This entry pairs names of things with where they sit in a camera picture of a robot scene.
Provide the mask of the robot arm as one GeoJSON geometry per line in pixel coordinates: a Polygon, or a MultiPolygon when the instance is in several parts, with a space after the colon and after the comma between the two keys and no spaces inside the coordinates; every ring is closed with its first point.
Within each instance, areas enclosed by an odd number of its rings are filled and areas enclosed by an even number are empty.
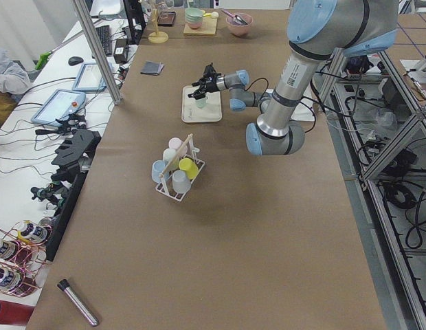
{"type": "Polygon", "coordinates": [[[253,155],[287,155],[304,144],[305,132],[291,116],[317,67],[334,49],[344,56],[363,56],[386,50],[396,38],[398,1],[297,1],[289,15],[287,37],[291,55],[271,93],[246,90],[245,70],[222,75],[213,66],[193,83],[190,97],[230,92],[230,107],[240,111],[258,107],[261,114],[246,128],[246,144],[253,155]]]}

